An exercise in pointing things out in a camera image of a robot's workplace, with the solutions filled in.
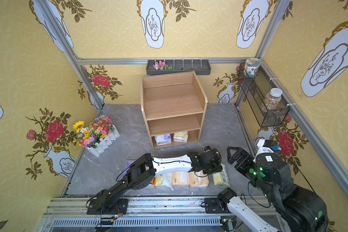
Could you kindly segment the green white tissue pack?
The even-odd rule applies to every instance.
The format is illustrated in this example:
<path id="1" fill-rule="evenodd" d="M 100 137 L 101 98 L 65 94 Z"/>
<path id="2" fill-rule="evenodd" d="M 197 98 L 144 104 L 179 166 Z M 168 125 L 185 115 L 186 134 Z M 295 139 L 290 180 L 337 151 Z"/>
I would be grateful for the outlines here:
<path id="1" fill-rule="evenodd" d="M 226 172 L 225 164 L 221 164 L 222 170 L 212 175 L 214 185 L 221 187 L 230 187 L 230 182 Z"/>

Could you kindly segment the cream tissue pack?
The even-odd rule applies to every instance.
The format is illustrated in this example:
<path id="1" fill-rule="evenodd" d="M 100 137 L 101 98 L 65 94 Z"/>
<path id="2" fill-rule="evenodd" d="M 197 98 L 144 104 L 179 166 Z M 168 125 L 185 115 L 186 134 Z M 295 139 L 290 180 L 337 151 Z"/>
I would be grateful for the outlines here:
<path id="1" fill-rule="evenodd" d="M 209 185 L 209 178 L 204 174 L 203 171 L 200 172 L 190 172 L 189 173 L 189 187 L 190 188 L 206 188 Z"/>

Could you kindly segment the pale yellow tissue pack bottom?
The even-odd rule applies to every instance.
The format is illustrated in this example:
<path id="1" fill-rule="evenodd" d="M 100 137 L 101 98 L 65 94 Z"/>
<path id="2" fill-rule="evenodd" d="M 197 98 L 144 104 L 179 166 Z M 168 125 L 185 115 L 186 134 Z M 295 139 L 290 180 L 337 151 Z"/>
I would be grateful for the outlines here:
<path id="1" fill-rule="evenodd" d="M 187 143 L 188 142 L 188 131 L 176 132 L 173 135 L 174 142 Z"/>

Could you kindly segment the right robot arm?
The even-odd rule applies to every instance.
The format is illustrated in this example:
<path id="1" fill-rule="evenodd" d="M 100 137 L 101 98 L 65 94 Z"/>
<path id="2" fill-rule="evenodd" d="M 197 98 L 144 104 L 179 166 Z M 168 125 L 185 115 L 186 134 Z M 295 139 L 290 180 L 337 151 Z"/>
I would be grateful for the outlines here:
<path id="1" fill-rule="evenodd" d="M 273 205 L 293 232 L 325 232 L 329 220 L 324 200 L 294 183 L 291 170 L 278 154 L 264 152 L 253 158 L 242 148 L 227 148 L 230 164 Z"/>

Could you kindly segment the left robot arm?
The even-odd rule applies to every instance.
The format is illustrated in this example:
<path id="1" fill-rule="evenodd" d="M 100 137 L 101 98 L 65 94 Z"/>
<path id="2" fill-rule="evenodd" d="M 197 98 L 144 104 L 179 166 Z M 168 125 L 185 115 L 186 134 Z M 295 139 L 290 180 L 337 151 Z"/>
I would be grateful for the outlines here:
<path id="1" fill-rule="evenodd" d="M 124 177 L 117 177 L 115 185 L 103 189 L 87 201 L 87 214 L 108 214 L 115 209 L 117 201 L 126 192 L 147 187 L 150 182 L 163 174 L 174 172 L 200 173 L 205 176 L 222 171 L 221 154 L 216 149 L 204 153 L 190 152 L 174 158 L 156 158 L 146 153 L 127 168 Z"/>

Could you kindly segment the white purple tissue pack bottom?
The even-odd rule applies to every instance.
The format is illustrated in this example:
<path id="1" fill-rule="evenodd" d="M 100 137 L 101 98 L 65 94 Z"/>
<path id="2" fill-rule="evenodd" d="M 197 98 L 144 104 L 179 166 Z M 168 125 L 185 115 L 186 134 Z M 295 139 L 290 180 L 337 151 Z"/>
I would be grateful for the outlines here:
<path id="1" fill-rule="evenodd" d="M 171 134 L 164 134 L 155 136 L 155 142 L 157 146 L 164 146 L 172 143 Z"/>

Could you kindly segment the wooden three-tier shelf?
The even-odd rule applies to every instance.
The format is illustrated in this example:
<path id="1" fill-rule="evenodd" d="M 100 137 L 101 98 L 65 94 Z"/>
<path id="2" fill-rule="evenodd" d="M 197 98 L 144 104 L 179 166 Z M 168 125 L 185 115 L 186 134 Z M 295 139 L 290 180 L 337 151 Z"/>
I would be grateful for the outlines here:
<path id="1" fill-rule="evenodd" d="M 141 110 L 149 140 L 188 132 L 188 143 L 200 141 L 208 100 L 194 71 L 141 78 Z"/>

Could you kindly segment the clear jar with filling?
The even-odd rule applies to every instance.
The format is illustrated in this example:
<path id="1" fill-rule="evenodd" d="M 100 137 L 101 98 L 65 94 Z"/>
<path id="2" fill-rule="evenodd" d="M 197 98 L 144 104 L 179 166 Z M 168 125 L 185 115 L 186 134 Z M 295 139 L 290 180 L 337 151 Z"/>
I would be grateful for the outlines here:
<path id="1" fill-rule="evenodd" d="M 279 88 L 272 88 L 269 93 L 267 93 L 263 104 L 262 104 L 262 111 L 263 112 L 268 112 L 270 110 L 275 110 L 277 109 L 277 106 L 279 102 L 282 99 L 282 93 L 283 91 Z"/>

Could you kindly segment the white lidded jar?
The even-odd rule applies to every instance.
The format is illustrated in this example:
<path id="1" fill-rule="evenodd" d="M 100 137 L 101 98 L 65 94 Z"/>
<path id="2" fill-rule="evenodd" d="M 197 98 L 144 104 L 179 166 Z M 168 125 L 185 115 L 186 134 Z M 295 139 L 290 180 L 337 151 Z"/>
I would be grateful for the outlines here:
<path id="1" fill-rule="evenodd" d="M 258 58 L 248 58 L 244 64 L 244 75 L 246 77 L 254 77 L 261 65 L 261 60 Z"/>

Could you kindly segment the small pink flowers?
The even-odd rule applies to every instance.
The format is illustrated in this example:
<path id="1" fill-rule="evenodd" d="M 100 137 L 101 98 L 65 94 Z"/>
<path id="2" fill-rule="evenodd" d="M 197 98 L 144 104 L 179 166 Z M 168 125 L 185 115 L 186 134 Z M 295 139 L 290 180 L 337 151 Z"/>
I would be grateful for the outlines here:
<path id="1" fill-rule="evenodd" d="M 174 69 L 173 66 L 169 66 L 164 61 L 155 62 L 152 65 L 152 67 L 154 70 L 173 70 Z"/>

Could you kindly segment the colourful flower bouquet planter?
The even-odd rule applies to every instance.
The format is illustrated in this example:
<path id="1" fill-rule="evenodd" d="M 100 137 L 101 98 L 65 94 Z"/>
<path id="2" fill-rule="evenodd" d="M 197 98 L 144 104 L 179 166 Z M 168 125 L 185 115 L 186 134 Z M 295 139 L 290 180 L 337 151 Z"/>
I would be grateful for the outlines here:
<path id="1" fill-rule="evenodd" d="M 111 117 L 101 115 L 95 118 L 88 126 L 85 126 L 83 121 L 76 122 L 72 126 L 72 129 L 76 132 L 76 139 L 74 139 L 73 143 L 99 157 L 120 137 L 117 128 L 112 124 L 111 120 Z"/>

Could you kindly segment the grey wall hook rack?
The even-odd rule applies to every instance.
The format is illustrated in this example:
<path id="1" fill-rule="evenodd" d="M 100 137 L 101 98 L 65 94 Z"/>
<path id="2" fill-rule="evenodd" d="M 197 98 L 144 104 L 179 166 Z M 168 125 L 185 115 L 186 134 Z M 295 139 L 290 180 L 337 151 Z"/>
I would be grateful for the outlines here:
<path id="1" fill-rule="evenodd" d="M 169 66 L 173 66 L 173 70 L 154 70 L 152 65 L 155 62 L 164 61 Z M 153 59 L 148 60 L 146 65 L 147 75 L 159 75 L 170 73 L 195 72 L 197 75 L 210 75 L 211 65 L 207 59 Z"/>

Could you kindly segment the metal base rail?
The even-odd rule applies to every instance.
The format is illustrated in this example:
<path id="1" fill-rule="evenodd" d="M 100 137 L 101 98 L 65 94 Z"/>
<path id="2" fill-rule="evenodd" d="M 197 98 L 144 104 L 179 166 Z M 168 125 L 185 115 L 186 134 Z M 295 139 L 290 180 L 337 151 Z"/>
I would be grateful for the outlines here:
<path id="1" fill-rule="evenodd" d="M 37 228 L 52 232 L 57 228 L 78 228 L 80 231 L 112 228 L 144 227 L 221 227 L 226 230 L 250 229 L 235 216 L 221 210 L 209 209 L 205 196 L 144 196 L 123 197 L 117 207 L 107 214 L 87 214 L 92 206 L 87 198 L 53 198 Z"/>

